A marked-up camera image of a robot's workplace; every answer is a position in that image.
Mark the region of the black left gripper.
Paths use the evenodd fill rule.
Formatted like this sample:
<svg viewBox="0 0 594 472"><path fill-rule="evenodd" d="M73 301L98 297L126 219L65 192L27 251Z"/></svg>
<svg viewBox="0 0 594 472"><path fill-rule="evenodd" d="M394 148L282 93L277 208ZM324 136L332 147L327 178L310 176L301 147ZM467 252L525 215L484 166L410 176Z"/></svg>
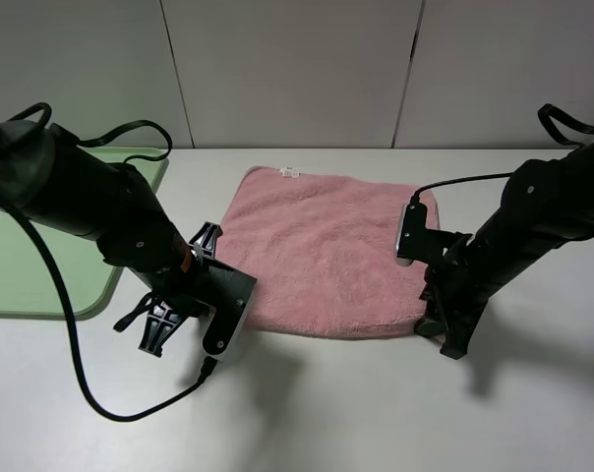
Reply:
<svg viewBox="0 0 594 472"><path fill-rule="evenodd" d="M217 240L223 234L219 224L206 221L191 238L190 266L167 266L140 272L139 279L153 292L144 295L136 307L118 320L113 329L122 332L140 315L145 315L139 349L157 358L163 345L185 320L198 318L202 306L217 315L241 313L253 296L257 280L246 272L215 259Z"/></svg>

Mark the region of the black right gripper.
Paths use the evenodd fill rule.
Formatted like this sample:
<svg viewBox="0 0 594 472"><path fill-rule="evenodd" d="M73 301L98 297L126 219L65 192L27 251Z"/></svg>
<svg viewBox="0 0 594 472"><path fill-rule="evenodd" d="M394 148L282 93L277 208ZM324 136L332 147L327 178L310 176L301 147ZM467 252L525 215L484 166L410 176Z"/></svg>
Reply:
<svg viewBox="0 0 594 472"><path fill-rule="evenodd" d="M450 252L451 259L445 265L426 268L425 287L420 296L426 303L425 312L413 327L414 333L424 338L444 334L440 353L453 360L467 355L470 340L487 305L473 301L471 292L476 286L471 282L469 267L463 258L467 243Z"/></svg>

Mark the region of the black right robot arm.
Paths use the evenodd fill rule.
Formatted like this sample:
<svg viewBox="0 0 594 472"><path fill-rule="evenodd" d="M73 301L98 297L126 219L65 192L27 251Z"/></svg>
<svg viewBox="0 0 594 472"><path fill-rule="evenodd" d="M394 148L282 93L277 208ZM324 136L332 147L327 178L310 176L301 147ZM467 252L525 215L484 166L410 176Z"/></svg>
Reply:
<svg viewBox="0 0 594 472"><path fill-rule="evenodd" d="M562 159L530 159L509 174L501 203L475 233L427 227L413 195L400 220L397 259L426 264L415 334L442 336L443 355L466 355L490 298L549 252L594 238L594 143Z"/></svg>

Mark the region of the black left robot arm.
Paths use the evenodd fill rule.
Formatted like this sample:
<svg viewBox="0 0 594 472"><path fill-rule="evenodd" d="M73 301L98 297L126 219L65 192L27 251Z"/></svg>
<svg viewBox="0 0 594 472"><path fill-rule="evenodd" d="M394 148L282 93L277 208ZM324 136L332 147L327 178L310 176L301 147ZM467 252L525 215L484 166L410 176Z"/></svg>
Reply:
<svg viewBox="0 0 594 472"><path fill-rule="evenodd" d="M208 316L205 353L225 356L257 280L215 257L219 225L185 240L147 179L131 163L106 163L58 125L19 115L0 124L0 197L29 220L95 242L104 261L130 269L149 288L114 328L146 318L141 350L160 356L188 318Z"/></svg>

